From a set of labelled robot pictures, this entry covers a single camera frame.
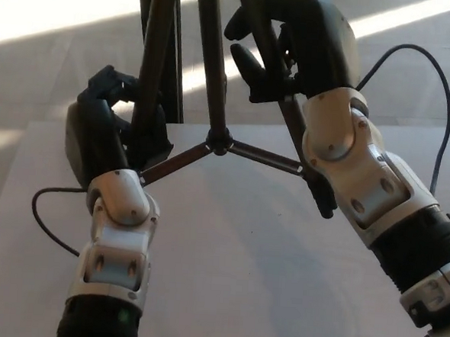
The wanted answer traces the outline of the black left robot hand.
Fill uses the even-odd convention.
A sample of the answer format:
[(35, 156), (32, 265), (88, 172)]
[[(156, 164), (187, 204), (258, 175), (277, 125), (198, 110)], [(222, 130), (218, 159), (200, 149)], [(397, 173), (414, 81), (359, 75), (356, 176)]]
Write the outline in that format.
[(107, 65), (89, 79), (87, 88), (67, 109), (66, 158), (84, 189), (99, 175), (130, 167), (119, 135), (126, 124), (118, 120), (112, 107), (127, 100), (124, 85), (133, 86), (135, 81)]

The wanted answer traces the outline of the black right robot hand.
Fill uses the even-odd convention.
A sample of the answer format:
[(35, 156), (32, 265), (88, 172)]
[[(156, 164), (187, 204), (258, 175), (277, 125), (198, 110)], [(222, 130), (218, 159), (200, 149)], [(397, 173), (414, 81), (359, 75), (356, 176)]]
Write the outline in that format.
[(225, 27), (252, 103), (355, 88), (357, 40), (332, 0), (244, 0)]

